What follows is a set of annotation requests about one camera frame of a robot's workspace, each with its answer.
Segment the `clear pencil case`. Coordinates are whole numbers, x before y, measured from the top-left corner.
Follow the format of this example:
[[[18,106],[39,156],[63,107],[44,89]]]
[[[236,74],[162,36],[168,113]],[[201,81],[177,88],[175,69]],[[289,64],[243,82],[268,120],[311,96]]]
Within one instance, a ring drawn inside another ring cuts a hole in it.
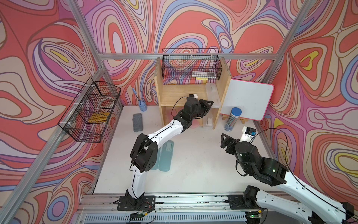
[[[202,120],[203,120],[203,128],[213,129],[214,120],[213,120],[213,114],[211,111],[209,111],[208,114]]]
[[[213,101],[212,108],[215,108],[215,109],[220,108],[222,104],[220,101],[217,86],[213,83],[206,83],[205,88],[206,88],[208,101]]]

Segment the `pink pencil case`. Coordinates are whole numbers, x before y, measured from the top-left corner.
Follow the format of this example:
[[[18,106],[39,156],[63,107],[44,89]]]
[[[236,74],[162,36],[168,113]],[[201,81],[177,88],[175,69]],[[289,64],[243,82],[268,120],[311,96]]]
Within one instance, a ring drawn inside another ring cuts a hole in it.
[[[166,117],[165,117],[166,124],[168,124],[170,121],[172,121],[173,117],[176,114],[177,114],[177,111],[175,109],[171,110],[171,108],[170,108],[170,109],[166,110]]]
[[[192,125],[190,126],[191,129],[199,128],[203,126],[202,119],[193,119]]]

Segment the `teal pencil case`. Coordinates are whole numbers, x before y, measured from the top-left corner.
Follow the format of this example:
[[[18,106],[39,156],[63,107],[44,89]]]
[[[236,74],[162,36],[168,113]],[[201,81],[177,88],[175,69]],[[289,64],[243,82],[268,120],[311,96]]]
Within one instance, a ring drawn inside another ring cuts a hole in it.
[[[161,153],[161,148],[158,149],[157,159],[156,159],[156,162],[155,162],[154,166],[152,167],[151,171],[154,171],[154,170],[158,169],[159,161],[160,161],[160,153]]]
[[[158,165],[160,171],[168,172],[170,170],[173,157],[173,148],[173,141],[167,141],[162,145]]]

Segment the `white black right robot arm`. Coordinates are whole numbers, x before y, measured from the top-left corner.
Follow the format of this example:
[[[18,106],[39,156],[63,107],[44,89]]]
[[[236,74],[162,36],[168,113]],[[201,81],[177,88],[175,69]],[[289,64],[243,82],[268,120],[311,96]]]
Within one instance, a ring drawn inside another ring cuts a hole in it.
[[[235,209],[269,209],[296,219],[303,224],[347,224],[354,218],[354,206],[338,202],[323,195],[311,186],[304,185],[286,166],[271,158],[262,157],[250,143],[252,135],[243,134],[245,140],[222,134],[221,148],[234,155],[236,166],[244,176],[276,187],[297,201],[274,196],[254,186],[247,186],[243,195],[229,195],[229,204]]]

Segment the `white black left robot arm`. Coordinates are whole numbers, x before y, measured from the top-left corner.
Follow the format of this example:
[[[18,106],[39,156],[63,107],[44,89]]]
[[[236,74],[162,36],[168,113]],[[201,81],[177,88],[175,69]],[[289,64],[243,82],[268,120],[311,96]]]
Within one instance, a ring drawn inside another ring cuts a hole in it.
[[[157,162],[159,148],[174,136],[186,131],[195,119],[204,118],[214,104],[211,100],[197,99],[193,94],[185,98],[183,109],[173,116],[166,126],[149,135],[138,135],[130,153],[132,182],[125,195],[113,202],[118,211],[154,209],[155,196],[145,196],[145,183],[148,172]]]

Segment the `colored pencil tube blue lid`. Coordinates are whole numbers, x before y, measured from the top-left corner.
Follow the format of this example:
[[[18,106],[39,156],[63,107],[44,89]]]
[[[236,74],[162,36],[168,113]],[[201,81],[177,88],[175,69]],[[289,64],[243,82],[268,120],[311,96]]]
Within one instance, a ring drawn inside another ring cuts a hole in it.
[[[242,110],[240,108],[233,107],[231,109],[231,113],[227,119],[224,129],[228,132],[231,132],[235,126],[235,123],[240,118],[241,114],[242,114]]]

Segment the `wooden two-tier shelf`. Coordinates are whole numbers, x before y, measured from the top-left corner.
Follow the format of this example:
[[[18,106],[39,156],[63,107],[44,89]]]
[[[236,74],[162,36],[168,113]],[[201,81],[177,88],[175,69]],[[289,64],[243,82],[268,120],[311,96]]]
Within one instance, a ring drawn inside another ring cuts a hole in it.
[[[220,63],[222,65],[222,73],[219,80],[215,82],[215,85],[218,90],[220,101],[223,104],[229,88],[232,75],[226,63],[225,58],[221,57]],[[157,92],[162,126],[167,125],[168,122],[170,121],[166,114],[169,108],[174,108],[176,106],[183,106],[185,104],[186,101],[185,99],[183,99],[183,97],[188,97],[190,94],[197,94],[199,99],[204,99],[204,100],[208,99],[206,86],[204,84],[165,85],[163,83],[162,60],[160,58],[156,59],[154,81],[156,85],[156,92]]]

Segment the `wooden board easel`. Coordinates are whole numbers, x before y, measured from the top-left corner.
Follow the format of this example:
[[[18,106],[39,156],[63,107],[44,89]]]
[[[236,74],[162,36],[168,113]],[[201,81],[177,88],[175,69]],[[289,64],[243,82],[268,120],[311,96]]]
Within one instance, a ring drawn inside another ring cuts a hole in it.
[[[226,120],[229,118],[229,115],[226,115],[226,114],[221,114],[222,116],[222,120]],[[239,118],[239,120],[241,121],[242,124],[245,124],[246,122],[249,121],[249,119],[246,119],[246,118]]]

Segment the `silver box in basket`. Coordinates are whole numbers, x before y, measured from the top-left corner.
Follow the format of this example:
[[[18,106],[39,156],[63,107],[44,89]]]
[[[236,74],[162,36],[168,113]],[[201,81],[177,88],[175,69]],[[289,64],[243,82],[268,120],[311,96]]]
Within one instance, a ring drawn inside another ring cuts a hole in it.
[[[194,77],[194,78],[216,79],[217,75],[216,75],[215,72],[192,71],[192,77]]]

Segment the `blue pen cup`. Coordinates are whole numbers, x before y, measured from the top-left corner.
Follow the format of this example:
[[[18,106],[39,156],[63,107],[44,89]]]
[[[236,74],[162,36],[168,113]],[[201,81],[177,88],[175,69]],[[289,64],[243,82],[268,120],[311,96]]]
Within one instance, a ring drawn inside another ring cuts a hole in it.
[[[137,94],[137,91],[132,88],[132,91],[133,93],[135,94],[136,96],[136,99],[138,100],[138,103],[139,103],[139,108],[142,112],[146,112],[147,111],[147,105],[146,105],[146,102],[142,99],[139,98],[138,94]]]

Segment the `grey felt eraser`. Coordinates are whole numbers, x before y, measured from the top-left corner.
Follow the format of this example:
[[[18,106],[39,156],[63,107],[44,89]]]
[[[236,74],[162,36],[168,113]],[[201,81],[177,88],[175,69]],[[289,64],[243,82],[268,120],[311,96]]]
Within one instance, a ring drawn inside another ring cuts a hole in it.
[[[132,117],[133,131],[140,132],[143,131],[143,117],[141,113],[133,114]]]

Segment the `yellow item in side basket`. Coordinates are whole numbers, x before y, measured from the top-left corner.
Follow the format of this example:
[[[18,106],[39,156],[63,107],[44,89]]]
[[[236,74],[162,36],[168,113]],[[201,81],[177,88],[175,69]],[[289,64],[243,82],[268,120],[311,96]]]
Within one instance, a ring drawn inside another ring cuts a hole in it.
[[[99,113],[90,113],[88,118],[88,123],[90,124],[105,124],[109,118],[110,113],[108,112],[99,112]]]

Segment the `white board pink frame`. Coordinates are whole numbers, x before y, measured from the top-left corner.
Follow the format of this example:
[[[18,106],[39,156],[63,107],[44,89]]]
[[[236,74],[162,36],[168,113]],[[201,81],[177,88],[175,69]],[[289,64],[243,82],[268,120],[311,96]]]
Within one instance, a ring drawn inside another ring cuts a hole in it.
[[[231,109],[241,109],[241,118],[261,121],[267,111],[275,87],[272,84],[231,80],[221,114],[230,115]]]

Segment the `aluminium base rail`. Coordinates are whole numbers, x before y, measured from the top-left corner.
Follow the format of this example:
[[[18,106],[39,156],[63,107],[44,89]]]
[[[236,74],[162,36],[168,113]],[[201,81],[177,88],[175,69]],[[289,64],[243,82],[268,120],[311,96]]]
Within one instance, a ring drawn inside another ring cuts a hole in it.
[[[121,194],[93,194],[84,196],[72,224],[244,224],[284,223],[297,221],[279,215],[273,209],[245,209],[238,207],[240,193],[150,193],[142,201],[143,218],[134,218],[135,211],[126,211]]]

